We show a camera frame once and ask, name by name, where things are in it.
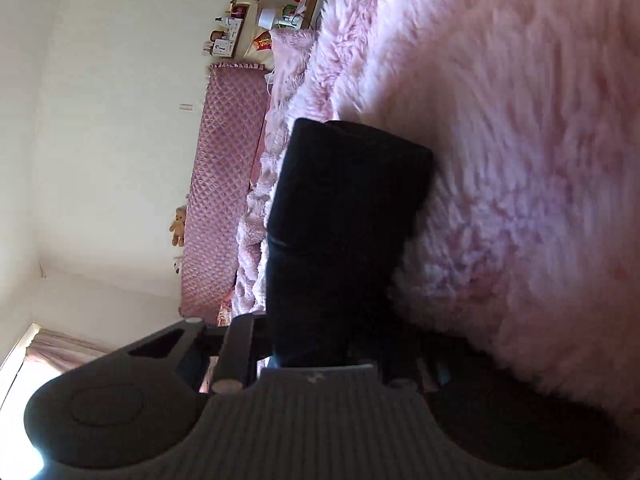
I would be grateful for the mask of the black pants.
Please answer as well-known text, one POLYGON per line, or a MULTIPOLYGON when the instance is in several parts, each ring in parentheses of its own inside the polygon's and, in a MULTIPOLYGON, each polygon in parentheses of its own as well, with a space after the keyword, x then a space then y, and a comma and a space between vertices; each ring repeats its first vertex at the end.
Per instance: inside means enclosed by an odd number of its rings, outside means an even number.
POLYGON ((435 170, 423 145, 354 122, 296 120, 267 226, 266 311, 282 367, 377 360, 435 170))

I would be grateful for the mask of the brown teddy bear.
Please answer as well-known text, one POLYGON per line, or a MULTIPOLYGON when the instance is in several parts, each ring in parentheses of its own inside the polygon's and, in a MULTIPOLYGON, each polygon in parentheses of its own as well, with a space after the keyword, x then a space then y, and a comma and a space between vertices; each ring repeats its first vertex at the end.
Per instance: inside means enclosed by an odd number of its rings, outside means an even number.
POLYGON ((184 245, 184 227, 186 226, 186 206, 178 207, 175 211, 175 219, 171 222, 171 245, 182 247, 184 245))

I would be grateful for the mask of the pink window curtain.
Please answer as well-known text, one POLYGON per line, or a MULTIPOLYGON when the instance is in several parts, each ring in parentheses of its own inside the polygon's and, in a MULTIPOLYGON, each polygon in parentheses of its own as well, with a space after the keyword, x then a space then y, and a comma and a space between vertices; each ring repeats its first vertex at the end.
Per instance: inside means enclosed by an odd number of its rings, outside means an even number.
POLYGON ((46 363, 64 374, 110 352, 110 349, 92 342, 40 328, 26 348, 25 358, 27 361, 46 363))

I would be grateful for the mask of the pink quilted headboard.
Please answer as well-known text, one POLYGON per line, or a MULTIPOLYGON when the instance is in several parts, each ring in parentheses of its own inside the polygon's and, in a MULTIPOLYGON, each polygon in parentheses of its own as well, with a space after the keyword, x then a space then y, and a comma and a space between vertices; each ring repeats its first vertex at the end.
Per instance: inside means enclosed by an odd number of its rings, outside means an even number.
POLYGON ((191 183, 181 263, 185 318, 216 324, 239 269, 236 231, 246 211, 250 175, 269 104, 262 66, 209 67, 191 183))

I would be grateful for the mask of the red snack bag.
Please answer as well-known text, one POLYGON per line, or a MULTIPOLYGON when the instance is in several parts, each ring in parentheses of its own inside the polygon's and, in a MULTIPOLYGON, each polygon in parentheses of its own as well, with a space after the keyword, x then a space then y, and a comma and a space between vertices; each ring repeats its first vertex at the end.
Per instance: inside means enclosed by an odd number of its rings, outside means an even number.
POLYGON ((272 39, 269 30, 265 30, 252 41, 252 46, 256 51, 265 51, 272 49, 272 39))

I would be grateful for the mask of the white table lamp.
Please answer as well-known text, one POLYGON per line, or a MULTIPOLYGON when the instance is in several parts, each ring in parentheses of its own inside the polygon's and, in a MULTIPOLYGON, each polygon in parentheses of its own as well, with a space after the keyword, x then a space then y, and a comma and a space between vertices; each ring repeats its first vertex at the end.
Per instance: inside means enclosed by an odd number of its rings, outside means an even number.
POLYGON ((282 14, 278 9, 265 8, 258 15, 258 26, 264 29, 274 29, 278 27, 292 27, 291 19, 282 14))

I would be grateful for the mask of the pink fluffy blanket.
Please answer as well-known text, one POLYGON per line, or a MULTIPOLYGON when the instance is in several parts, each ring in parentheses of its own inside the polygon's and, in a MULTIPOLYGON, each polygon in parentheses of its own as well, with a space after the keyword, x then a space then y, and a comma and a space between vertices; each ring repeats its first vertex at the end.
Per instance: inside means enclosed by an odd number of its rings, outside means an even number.
POLYGON ((430 148, 397 285, 419 322, 639 425, 639 0, 326 0, 278 32, 235 313, 265 302, 266 222, 299 117, 430 148))

